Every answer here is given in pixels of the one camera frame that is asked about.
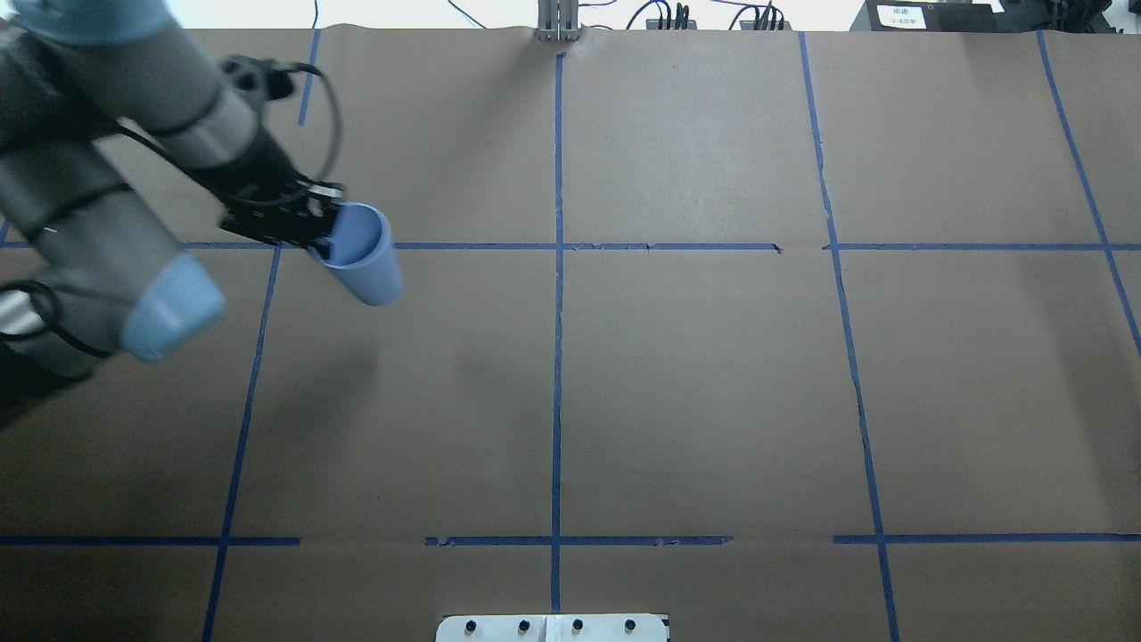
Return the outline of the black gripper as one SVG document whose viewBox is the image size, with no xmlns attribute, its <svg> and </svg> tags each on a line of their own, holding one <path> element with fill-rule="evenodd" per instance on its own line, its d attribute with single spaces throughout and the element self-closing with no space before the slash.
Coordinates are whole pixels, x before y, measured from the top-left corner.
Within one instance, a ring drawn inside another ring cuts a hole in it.
<svg viewBox="0 0 1141 642">
<path fill-rule="evenodd" d="M 342 182 L 308 178 L 294 180 L 272 200 L 228 195 L 224 200 L 219 228 L 258 243 L 329 251 L 345 195 Z"/>
</svg>

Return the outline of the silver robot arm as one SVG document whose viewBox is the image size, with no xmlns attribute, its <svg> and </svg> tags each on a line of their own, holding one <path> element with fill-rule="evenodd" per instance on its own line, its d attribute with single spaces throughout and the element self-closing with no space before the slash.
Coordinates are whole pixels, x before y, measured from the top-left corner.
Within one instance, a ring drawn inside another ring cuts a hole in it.
<svg viewBox="0 0 1141 642">
<path fill-rule="evenodd" d="M 103 157 L 143 144 L 225 209 L 222 230 L 327 257 L 341 141 L 302 174 L 262 122 L 293 62 L 211 60 L 163 1 L 16 1 L 3 25 L 3 216 L 44 273 L 3 284 L 3 392 L 46 395 L 119 352 L 156 361 L 226 312 L 215 281 Z"/>
</svg>

